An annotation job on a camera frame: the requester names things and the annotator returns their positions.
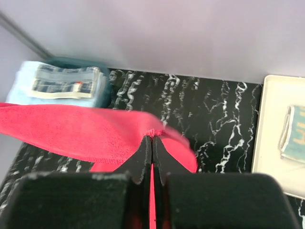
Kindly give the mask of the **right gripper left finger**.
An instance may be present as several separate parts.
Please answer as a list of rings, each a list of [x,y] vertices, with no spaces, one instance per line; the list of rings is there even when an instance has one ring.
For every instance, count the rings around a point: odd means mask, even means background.
[[[125,229],[148,229],[150,227],[151,167],[152,143],[150,137],[145,136],[137,151],[114,170],[115,174],[124,174],[128,177],[123,220]]]

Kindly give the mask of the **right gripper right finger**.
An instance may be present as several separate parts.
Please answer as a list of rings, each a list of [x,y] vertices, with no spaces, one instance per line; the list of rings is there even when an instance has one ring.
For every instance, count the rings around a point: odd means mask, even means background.
[[[187,174],[188,171],[172,157],[161,138],[152,140],[152,225],[161,229],[165,217],[165,184],[168,174]]]

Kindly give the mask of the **red towel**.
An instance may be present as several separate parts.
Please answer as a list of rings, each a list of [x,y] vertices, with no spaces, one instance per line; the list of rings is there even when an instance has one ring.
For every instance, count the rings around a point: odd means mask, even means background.
[[[158,137],[183,168],[197,170],[189,141],[147,112],[2,103],[0,131],[55,154],[92,162],[93,172],[117,169],[135,154],[144,137]]]

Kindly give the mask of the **colourful bear print towel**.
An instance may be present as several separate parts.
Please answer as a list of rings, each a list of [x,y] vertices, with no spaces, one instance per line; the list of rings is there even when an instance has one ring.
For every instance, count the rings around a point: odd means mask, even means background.
[[[288,107],[279,149],[281,157],[305,162],[305,107],[291,105]]]

